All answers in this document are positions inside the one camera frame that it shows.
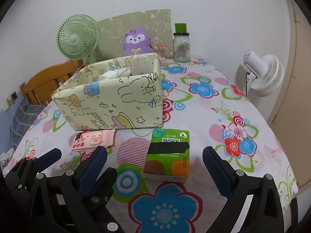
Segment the pink cartoon tissue pack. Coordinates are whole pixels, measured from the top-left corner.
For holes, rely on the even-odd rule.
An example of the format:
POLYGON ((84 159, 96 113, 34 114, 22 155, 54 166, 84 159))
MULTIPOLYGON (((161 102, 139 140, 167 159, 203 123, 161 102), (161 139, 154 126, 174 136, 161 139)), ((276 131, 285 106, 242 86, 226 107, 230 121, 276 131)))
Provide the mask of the pink cartoon tissue pack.
POLYGON ((76 135, 72 143, 72 151, 84 152, 98 146, 109 147, 114 144, 115 129, 83 131, 76 135))

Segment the green tissue pack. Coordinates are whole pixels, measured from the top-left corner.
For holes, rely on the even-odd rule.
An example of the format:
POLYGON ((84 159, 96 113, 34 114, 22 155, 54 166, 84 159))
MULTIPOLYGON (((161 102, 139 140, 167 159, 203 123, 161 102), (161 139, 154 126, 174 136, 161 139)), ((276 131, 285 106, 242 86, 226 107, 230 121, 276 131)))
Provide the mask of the green tissue pack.
POLYGON ((183 183, 189 175, 190 135, 187 130, 155 128, 145 158, 143 178, 183 183))

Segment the white cloth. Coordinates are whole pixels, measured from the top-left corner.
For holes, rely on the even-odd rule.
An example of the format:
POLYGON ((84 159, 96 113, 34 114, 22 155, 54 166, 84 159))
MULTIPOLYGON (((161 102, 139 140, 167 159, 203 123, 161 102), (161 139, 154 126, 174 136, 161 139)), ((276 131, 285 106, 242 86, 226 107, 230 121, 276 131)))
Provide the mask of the white cloth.
POLYGON ((120 68, 117 70, 109 70, 105 72, 98 78, 98 81, 106 81, 108 79, 129 77, 130 75, 131 75, 131 69, 128 67, 125 67, 125 68, 120 68))

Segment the crumpled white clothes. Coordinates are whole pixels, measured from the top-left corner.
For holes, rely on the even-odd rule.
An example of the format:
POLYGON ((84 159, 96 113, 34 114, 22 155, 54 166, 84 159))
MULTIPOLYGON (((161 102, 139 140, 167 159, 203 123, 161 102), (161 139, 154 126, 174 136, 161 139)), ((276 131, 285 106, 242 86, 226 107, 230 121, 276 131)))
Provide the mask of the crumpled white clothes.
POLYGON ((6 153, 1 153, 1 167, 4 168, 8 165, 14 153, 14 148, 9 149, 6 153))

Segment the grey plaid pillow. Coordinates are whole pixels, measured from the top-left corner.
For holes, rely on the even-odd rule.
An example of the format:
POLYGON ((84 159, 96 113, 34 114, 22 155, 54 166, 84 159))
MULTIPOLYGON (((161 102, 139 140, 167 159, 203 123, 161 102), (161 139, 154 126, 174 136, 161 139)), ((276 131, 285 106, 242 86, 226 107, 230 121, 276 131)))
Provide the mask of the grey plaid pillow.
POLYGON ((27 99, 23 99, 19 103, 10 126, 10 141, 14 150, 17 149, 29 128, 38 121, 38 117, 44 109, 45 105, 32 105, 27 99))

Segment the floral tablecloth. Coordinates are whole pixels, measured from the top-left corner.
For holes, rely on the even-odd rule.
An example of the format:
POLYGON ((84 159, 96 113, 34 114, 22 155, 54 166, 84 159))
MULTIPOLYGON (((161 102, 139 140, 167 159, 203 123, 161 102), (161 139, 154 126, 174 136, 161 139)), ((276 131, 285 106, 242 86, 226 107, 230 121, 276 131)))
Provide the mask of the floral tablecloth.
MULTIPOLYGON (((269 173, 278 188, 281 208, 286 211, 298 190, 289 161, 276 136, 256 108, 221 72, 204 60, 191 63, 164 63, 163 126, 185 129, 190 134, 190 174, 184 191, 199 196, 203 201, 198 218, 192 219, 195 232, 206 232, 223 205, 222 197, 202 161, 202 151, 212 146, 235 169, 250 176, 262 177, 269 173)), ((150 129, 125 129, 116 133, 115 144, 108 152, 107 166, 124 171, 118 176, 115 194, 108 203, 109 212, 125 232, 137 232, 143 223, 134 221, 151 208, 160 182, 139 178, 133 183, 136 193, 145 201, 132 214, 128 203, 133 195, 123 194, 121 185, 142 170, 146 145, 151 139, 150 129)))

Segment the yellow cartoon fabric box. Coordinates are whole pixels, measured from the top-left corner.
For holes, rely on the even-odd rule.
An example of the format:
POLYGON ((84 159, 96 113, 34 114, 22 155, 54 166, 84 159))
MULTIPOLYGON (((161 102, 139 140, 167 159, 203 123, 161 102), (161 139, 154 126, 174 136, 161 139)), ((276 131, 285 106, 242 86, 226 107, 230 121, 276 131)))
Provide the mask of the yellow cartoon fabric box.
POLYGON ((162 80, 156 53, 90 64, 52 94, 74 130, 162 127, 162 80), (98 81, 109 70, 128 67, 129 77, 98 81))

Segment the white standing fan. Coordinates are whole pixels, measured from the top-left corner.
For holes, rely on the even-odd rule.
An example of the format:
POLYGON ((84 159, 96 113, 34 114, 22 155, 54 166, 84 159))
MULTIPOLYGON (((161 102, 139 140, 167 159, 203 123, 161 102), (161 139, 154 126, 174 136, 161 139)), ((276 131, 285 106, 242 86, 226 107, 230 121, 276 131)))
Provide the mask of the white standing fan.
POLYGON ((248 69, 246 94, 251 90, 258 97, 266 97, 281 86, 285 72, 282 63, 275 55, 259 57, 252 50, 247 50, 241 61, 248 69))

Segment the green desk fan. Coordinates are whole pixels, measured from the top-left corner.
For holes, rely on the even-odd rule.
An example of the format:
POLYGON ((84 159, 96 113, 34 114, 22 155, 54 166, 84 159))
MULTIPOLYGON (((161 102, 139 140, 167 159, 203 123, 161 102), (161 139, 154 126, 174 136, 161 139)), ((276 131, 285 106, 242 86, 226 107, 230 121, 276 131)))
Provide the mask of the green desk fan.
POLYGON ((56 34, 59 52, 69 60, 82 60, 86 64, 96 62, 95 49, 99 42, 96 20, 84 14, 67 18, 56 34))

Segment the toothpick jar orange lid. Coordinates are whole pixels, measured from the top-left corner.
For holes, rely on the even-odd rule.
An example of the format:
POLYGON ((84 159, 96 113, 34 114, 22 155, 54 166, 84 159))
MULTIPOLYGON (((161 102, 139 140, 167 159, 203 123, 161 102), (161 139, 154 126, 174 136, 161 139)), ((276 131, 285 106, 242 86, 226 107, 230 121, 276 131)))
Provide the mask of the toothpick jar orange lid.
POLYGON ((160 57, 160 60, 163 61, 166 59, 166 50, 167 50, 167 45, 166 44, 157 44, 155 45, 155 52, 158 54, 160 57))

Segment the purple plush toy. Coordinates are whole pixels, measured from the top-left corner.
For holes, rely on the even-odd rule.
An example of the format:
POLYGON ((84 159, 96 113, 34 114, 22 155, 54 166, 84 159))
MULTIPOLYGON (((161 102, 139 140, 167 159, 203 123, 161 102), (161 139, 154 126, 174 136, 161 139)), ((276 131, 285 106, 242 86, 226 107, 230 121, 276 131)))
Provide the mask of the purple plush toy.
POLYGON ((124 56, 153 53, 151 38, 143 27, 135 28, 125 34, 123 39, 124 56))

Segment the glass jar green lid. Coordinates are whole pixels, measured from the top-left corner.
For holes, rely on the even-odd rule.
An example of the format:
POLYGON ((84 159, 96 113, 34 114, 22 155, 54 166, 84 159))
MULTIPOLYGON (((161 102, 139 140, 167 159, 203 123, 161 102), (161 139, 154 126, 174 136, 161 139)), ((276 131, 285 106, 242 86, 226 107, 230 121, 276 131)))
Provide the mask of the glass jar green lid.
POLYGON ((173 59, 177 62, 190 62, 190 34, 187 31, 186 23, 175 23, 175 32, 173 33, 173 59))

